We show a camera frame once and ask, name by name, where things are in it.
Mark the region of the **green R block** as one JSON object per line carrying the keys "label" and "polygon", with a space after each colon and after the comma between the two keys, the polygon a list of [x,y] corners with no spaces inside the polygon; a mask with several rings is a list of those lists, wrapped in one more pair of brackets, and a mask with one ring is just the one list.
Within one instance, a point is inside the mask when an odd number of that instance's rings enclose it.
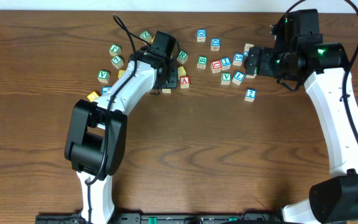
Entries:
{"label": "green R block", "polygon": [[185,52],[184,50],[181,50],[178,54],[177,61],[180,64],[185,64],[187,60],[188,60],[188,53]]}

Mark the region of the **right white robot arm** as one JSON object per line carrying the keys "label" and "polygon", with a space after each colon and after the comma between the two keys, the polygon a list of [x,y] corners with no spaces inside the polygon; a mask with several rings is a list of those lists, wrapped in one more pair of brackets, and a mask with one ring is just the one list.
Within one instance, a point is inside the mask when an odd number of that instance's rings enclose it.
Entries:
{"label": "right white robot arm", "polygon": [[337,223],[358,220],[358,105],[348,59],[339,43],[290,49],[246,45],[247,75],[303,85],[318,114],[331,178],[310,188],[306,200],[282,208],[285,222]]}

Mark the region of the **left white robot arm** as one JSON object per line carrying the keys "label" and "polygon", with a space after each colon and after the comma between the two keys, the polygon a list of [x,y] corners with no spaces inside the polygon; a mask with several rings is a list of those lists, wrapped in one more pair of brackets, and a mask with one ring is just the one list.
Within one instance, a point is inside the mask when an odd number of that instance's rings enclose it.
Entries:
{"label": "left white robot arm", "polygon": [[177,78],[178,68],[169,59],[139,50],[110,90],[93,102],[76,103],[64,155],[81,182],[80,223],[110,221],[112,177],[124,157],[128,115],[150,90],[175,89]]}

